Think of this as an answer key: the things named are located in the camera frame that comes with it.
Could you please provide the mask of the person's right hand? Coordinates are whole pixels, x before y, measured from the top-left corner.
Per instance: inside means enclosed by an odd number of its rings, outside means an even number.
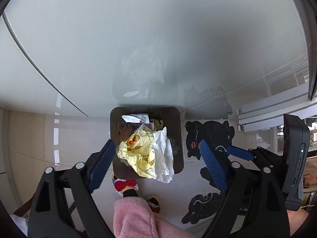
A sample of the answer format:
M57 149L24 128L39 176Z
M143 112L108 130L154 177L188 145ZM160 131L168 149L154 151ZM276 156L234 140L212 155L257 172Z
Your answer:
M309 213L300 208L298 211L287 210L288 220L290 224L290 234L293 235L299 227L304 223Z

